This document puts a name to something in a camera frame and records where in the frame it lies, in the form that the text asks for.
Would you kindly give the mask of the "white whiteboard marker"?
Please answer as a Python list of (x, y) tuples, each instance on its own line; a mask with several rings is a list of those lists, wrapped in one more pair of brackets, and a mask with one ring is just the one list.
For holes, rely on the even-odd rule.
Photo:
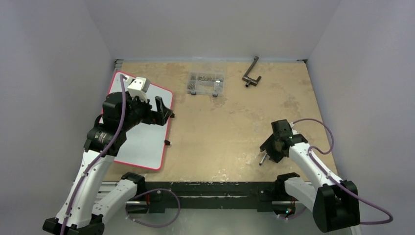
[(267, 159), (267, 156), (268, 156), (268, 154), (265, 154), (264, 156), (263, 156), (263, 158), (261, 159), (261, 161), (259, 162), (259, 166), (262, 166), (263, 165), (263, 163), (265, 162), (265, 160)]

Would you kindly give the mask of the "red framed whiteboard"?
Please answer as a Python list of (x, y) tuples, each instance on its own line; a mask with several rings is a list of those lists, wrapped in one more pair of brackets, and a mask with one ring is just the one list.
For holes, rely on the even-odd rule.
[[(121, 92), (120, 74), (127, 78), (133, 76), (128, 73), (117, 71), (113, 75), (113, 79), (108, 93)], [(147, 90), (147, 98), (153, 106), (152, 111), (156, 111), (155, 97), (160, 96), (165, 106), (173, 109), (172, 91), (159, 85), (151, 84)], [(124, 165), (131, 165), (150, 170), (159, 170), (161, 168), (164, 152), (165, 140), (168, 139), (170, 129), (170, 119), (164, 126), (147, 125), (140, 123), (126, 133), (127, 140), (120, 148), (114, 162)]]

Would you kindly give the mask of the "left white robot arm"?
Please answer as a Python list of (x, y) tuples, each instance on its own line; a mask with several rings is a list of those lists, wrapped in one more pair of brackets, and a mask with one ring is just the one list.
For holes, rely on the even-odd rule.
[(44, 221), (42, 229), (53, 235), (101, 235), (105, 223), (128, 199), (140, 200), (146, 194), (145, 179), (125, 173), (115, 190), (95, 203), (104, 176), (121, 146), (126, 133), (140, 123), (164, 126), (174, 117), (160, 96), (155, 98), (156, 111), (149, 100), (129, 92), (106, 96), (102, 113), (87, 133), (82, 162), (72, 188), (61, 210)]

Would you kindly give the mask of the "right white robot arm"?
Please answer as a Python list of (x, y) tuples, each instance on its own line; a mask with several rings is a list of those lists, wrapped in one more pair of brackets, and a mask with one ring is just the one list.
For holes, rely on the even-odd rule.
[(273, 189), (276, 196), (280, 199), (292, 196), (302, 202), (323, 233), (359, 225), (359, 202), (353, 197), (358, 193), (356, 185), (333, 173), (288, 120), (274, 121), (271, 127), (272, 134), (260, 146), (260, 151), (276, 163), (284, 157), (290, 158), (310, 181), (306, 183), (295, 173), (279, 175)]

